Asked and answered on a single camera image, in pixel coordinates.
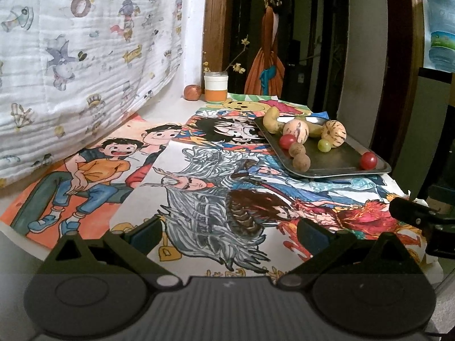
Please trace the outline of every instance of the metal tray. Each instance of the metal tray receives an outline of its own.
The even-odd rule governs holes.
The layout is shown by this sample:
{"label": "metal tray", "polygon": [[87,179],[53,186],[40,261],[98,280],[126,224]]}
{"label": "metal tray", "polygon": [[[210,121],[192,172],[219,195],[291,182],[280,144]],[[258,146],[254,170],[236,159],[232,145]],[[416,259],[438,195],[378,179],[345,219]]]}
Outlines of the metal tray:
{"label": "metal tray", "polygon": [[[327,178],[327,177],[340,177],[344,175],[359,175],[359,174],[384,174],[390,173],[392,168],[384,161],[381,157],[377,156],[378,164],[375,169],[362,170],[359,168],[360,157],[363,153],[371,151],[349,135],[346,137],[346,141],[337,148],[330,150],[328,153],[322,153],[318,150],[319,139],[308,138],[305,142],[305,148],[307,155],[311,159],[311,167],[305,172],[301,173],[294,169],[292,166],[292,158],[289,153],[283,150],[278,140],[281,134],[271,134],[264,127],[262,121],[263,117],[254,119],[254,122],[264,134],[271,147],[276,152],[283,166],[294,176],[304,178]],[[287,123],[294,119],[294,117],[280,117],[280,122]],[[312,123],[323,125],[327,120],[323,118],[308,117],[308,121]]]}

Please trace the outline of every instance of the tray rim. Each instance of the tray rim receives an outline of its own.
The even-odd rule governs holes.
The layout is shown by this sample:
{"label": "tray rim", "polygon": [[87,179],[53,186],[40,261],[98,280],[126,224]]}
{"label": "tray rim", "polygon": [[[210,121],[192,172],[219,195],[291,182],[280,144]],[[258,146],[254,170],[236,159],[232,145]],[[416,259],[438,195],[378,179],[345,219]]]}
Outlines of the tray rim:
{"label": "tray rim", "polygon": [[[305,173],[298,173],[290,168],[288,168],[285,163],[283,162],[282,158],[280,157],[280,153],[277,152],[277,150],[275,149],[275,146],[273,144],[276,143],[275,139],[273,138],[273,136],[267,131],[267,129],[264,127],[263,125],[263,116],[262,117],[256,117],[254,119],[254,123],[258,126],[258,128],[261,130],[261,132],[263,133],[265,139],[267,140],[267,142],[270,144],[270,147],[274,150],[274,152],[276,153],[278,159],[280,160],[281,162],[281,165],[288,171],[290,172],[292,175],[294,176],[298,176],[298,177],[301,177],[301,178],[308,178],[308,179],[311,179],[311,180],[317,180],[317,179],[321,179],[321,178],[334,178],[334,177],[343,177],[343,176],[356,176],[356,175],[374,175],[374,174],[388,174],[392,171],[392,167],[389,165],[388,162],[386,162],[383,158],[381,158],[379,155],[377,155],[377,153],[375,153],[374,151],[368,149],[367,147],[364,147],[360,142],[358,142],[357,140],[355,140],[353,137],[347,135],[346,136],[346,143],[352,147],[355,151],[357,151],[360,155],[363,155],[363,153],[369,151],[369,152],[372,152],[376,155],[376,157],[378,158],[378,160],[380,160],[381,162],[384,163],[384,166],[385,168],[384,169],[373,169],[373,170],[362,170],[362,171],[356,171],[356,172],[350,172],[350,173],[342,173],[342,174],[325,174],[325,175],[318,175],[318,176],[314,176],[314,175],[308,175],[308,174],[305,174]],[[280,118],[289,118],[289,120],[292,120],[295,118],[295,116],[280,116]]]}

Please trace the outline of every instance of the orange shirt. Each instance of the orange shirt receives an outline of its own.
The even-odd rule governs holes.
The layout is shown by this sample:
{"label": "orange shirt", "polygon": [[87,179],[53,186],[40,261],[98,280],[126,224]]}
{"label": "orange shirt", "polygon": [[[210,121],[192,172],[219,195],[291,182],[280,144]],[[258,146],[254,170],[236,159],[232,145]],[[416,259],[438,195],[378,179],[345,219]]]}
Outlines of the orange shirt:
{"label": "orange shirt", "polygon": [[129,170],[130,163],[126,160],[95,159],[79,167],[89,182],[97,182],[112,177],[117,172]]}

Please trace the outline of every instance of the red apple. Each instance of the red apple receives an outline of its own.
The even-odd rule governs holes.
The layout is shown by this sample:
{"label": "red apple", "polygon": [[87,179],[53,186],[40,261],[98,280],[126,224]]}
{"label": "red apple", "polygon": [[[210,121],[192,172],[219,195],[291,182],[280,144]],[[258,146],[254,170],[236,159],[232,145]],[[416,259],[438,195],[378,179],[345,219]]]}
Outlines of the red apple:
{"label": "red apple", "polygon": [[200,99],[201,93],[201,86],[198,86],[197,84],[190,84],[183,90],[183,97],[188,101],[197,101]]}

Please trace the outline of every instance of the orange background drawing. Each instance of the orange background drawing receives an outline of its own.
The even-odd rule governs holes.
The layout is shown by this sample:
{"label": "orange background drawing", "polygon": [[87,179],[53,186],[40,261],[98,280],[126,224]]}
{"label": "orange background drawing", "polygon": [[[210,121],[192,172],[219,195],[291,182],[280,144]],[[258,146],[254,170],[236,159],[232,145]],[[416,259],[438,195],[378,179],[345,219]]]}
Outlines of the orange background drawing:
{"label": "orange background drawing", "polygon": [[[113,131],[107,137],[104,137],[101,140],[98,140],[96,143],[88,146],[87,148],[93,148],[101,143],[103,143],[107,139],[111,138],[128,138],[133,140],[142,141],[142,133],[145,130],[156,127],[159,124],[151,124],[144,119],[142,119],[139,115],[133,115],[129,121],[127,121],[124,125],[122,125],[117,130]],[[48,173],[53,171],[66,171],[66,167],[63,164],[63,161],[58,162],[51,166]],[[10,225],[13,221],[14,217],[16,216],[19,208],[25,203],[28,195],[32,191],[32,189],[36,186],[39,181],[31,184],[28,186],[24,192],[22,192],[13,203],[6,209],[4,214],[0,217],[0,221]],[[65,208],[65,211],[61,215],[61,220],[69,218],[70,215],[75,211],[76,207],[81,203],[85,202],[87,199],[79,196],[72,196],[69,202],[69,205]],[[100,238],[108,229],[109,229],[109,221],[111,220],[112,216],[115,214],[117,209],[120,207],[119,203],[105,203],[92,214],[87,215],[84,219],[80,221],[79,227],[79,234],[83,239],[98,239]],[[47,215],[51,212],[51,203],[48,205],[44,215]],[[58,224],[49,227],[47,230],[35,234],[29,233],[27,237],[31,240],[38,242],[50,249],[52,249],[57,240],[59,238],[58,232]]]}

